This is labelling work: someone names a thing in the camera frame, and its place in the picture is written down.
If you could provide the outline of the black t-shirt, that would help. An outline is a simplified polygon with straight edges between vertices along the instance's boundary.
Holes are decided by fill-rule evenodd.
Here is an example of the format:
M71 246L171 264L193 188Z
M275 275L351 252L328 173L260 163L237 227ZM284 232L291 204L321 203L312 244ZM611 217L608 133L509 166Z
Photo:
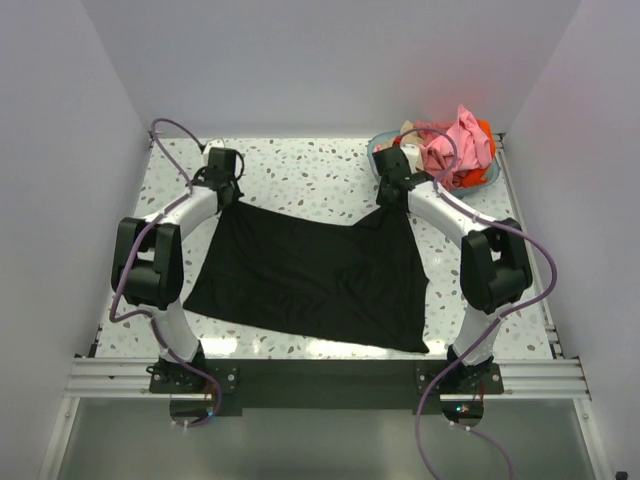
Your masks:
M425 353L428 283L401 211L378 208L340 226L237 203L222 212L183 306L287 334Z

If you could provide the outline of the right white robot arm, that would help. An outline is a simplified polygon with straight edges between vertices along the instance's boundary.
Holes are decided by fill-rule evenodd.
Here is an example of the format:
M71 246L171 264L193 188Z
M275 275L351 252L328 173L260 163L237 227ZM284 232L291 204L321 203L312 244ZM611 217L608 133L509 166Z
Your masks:
M377 203L425 220L460 249L459 282L467 307L439 385L466 393L490 370L499 314L531 287L531 265L517 221L498 221L468 209L431 175L413 172L408 153L393 146L370 154L379 180Z

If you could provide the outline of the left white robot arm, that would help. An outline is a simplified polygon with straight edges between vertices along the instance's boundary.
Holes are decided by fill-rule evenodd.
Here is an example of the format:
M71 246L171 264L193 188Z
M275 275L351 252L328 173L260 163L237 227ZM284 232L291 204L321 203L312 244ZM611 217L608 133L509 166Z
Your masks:
M203 222L238 202L244 156L220 141L201 148L204 165L187 178L176 199L142 218L120 221L111 285L109 321L148 319L160 358L176 363L173 382L185 392L200 390L207 368L195 360L201 350L180 301L184 286L183 241Z

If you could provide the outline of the beige t-shirt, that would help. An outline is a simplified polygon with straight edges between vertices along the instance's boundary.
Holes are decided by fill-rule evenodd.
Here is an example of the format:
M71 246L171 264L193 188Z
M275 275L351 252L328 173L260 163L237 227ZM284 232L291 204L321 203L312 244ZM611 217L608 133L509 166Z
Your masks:
M411 131L414 128L414 124L406 121L399 130L383 132L376 135L369 143L368 152L370 156L373 156L374 153L378 151L390 148L397 137L401 137L401 143L411 143L417 145L422 150L424 145L424 139L422 138L420 133L416 133Z

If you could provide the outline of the orange t-shirt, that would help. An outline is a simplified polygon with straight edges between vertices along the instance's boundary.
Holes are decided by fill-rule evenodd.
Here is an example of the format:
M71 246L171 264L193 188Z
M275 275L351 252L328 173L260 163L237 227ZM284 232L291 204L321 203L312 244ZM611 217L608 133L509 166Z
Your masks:
M455 178L459 188L483 186L493 164L496 146L490 124L466 111L459 116L457 140L459 158Z

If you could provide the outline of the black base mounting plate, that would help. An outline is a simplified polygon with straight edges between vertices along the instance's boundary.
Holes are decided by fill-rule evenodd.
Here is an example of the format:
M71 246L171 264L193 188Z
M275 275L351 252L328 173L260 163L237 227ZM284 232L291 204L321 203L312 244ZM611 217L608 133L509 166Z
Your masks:
M435 388L445 360L196 360L194 371L157 360L149 391L170 399L175 418L240 416L249 409L410 410L438 414L445 396L504 393L497 364L458 367Z

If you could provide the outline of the aluminium frame rail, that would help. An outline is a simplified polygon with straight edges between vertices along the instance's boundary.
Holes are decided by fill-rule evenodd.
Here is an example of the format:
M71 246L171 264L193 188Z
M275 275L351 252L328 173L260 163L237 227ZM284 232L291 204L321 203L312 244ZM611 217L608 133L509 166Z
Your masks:
M291 366L308 361L325 367L344 361L353 367L362 363L376 372L385 367L409 365L413 383L424 390L446 366L447 343L441 338L428 341L429 354L408 354L373 346L332 342L311 337L291 336L266 330L234 327L222 323L218 334L203 332L200 342L205 357L214 364L219 383L239 382L250 362L260 366ZM589 395L581 364L563 359L560 344L551 327L544 327L532 341L531 358L499 355L498 370L480 381L475 394L501 395L527 399L573 399ZM103 326L87 357L72 362L64 394L68 398L136 398L150 393L151 376L147 366L157 359L151 339L131 328Z

